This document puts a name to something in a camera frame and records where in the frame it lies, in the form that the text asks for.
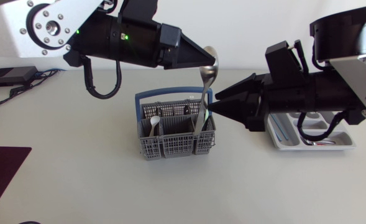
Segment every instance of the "power adapter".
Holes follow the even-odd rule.
[[[0,86],[28,86],[35,80],[37,72],[35,66],[0,68]]]

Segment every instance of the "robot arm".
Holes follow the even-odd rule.
[[[0,0],[0,57],[59,57],[84,66],[95,97],[114,96],[121,85],[119,62],[165,69],[213,65],[215,58],[180,28],[152,20],[157,0],[125,0],[118,17],[108,15],[116,0]],[[105,10],[104,5],[112,8]],[[87,55],[115,60],[118,82],[108,95],[94,90]]]
[[[291,47],[281,42],[266,51],[270,73],[253,74],[216,94],[219,101],[209,109],[250,131],[265,131],[270,113],[300,112],[299,132],[310,141],[326,138],[342,119],[348,124],[362,122],[366,118],[366,7],[319,19],[310,25],[310,34],[313,63],[320,72],[309,73],[299,40]],[[312,111],[342,112],[323,135],[308,136],[301,122]]]

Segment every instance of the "metal bracket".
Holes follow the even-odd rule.
[[[41,9],[31,24],[39,40],[51,47],[63,47],[103,0],[56,1]],[[75,6],[84,4],[79,10]]]
[[[366,107],[366,55],[330,59],[329,62]]]

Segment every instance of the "white wall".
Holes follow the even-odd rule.
[[[221,68],[267,69],[266,48],[283,40],[292,44],[301,39],[311,63],[313,39],[309,36],[309,24],[363,6],[366,0],[158,0],[154,20],[180,27],[200,46],[215,47]],[[0,58],[0,67],[24,65],[35,65],[40,70],[75,69],[62,58]],[[113,61],[93,60],[95,69],[114,69],[114,66]],[[143,67],[123,63],[122,68]]]

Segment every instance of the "black cable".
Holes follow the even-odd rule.
[[[86,57],[85,55],[81,56],[83,62],[83,70],[85,73],[85,85],[86,89],[89,93],[99,99],[106,100],[110,99],[111,97],[115,96],[115,94],[119,91],[122,83],[122,72],[121,72],[121,64],[119,61],[116,61],[116,84],[113,91],[108,93],[107,95],[102,95],[95,90],[95,86],[93,85],[93,73],[91,70],[91,60],[90,58]]]
[[[340,123],[340,121],[342,121],[347,116],[347,112],[343,111],[343,112],[336,114],[335,117],[333,117],[332,122],[329,125],[329,128],[327,129],[327,131],[319,136],[310,136],[310,135],[304,133],[303,121],[306,118],[306,115],[307,115],[307,113],[300,114],[299,121],[297,123],[297,128],[299,130],[301,137],[303,137],[304,139],[307,139],[309,141],[315,142],[315,141],[322,141],[323,139],[326,139],[332,133],[332,131],[336,128],[336,126]]]
[[[327,66],[322,67],[322,66],[320,66],[320,65],[318,64],[317,60],[315,59],[315,43],[313,44],[313,57],[312,57],[311,61],[313,62],[313,65],[314,65],[316,68],[318,68],[319,70],[321,70],[321,71],[330,71],[330,70],[332,70],[332,69],[333,69],[333,67],[327,67]]]
[[[33,85],[31,84],[31,85],[29,85],[29,86],[22,86],[22,87],[17,87],[17,88],[12,89],[12,90],[10,91],[10,95],[9,95],[9,97],[8,97],[8,98],[6,98],[5,100],[0,101],[0,105],[2,105],[2,104],[4,104],[4,103],[8,102],[9,100],[13,99],[13,98],[14,98],[14,97],[16,97],[16,96],[19,96],[19,95],[21,95],[21,94],[25,93],[25,92],[26,92],[26,91],[28,91],[28,90],[33,89],[34,87],[39,86],[39,85],[40,85],[40,84],[42,84],[46,79],[48,79],[48,78],[50,78],[50,77],[54,76],[54,75],[55,75],[56,73],[58,73],[59,71],[62,71],[62,70],[60,70],[60,69],[48,70],[48,71],[46,71],[46,72],[50,72],[50,73],[49,73],[49,75],[44,75],[44,73],[45,73],[45,72],[40,72],[40,73],[38,73],[38,74],[36,75],[36,78],[35,78],[35,79],[37,79],[37,80],[41,80],[41,81],[39,81],[38,83],[33,84]]]

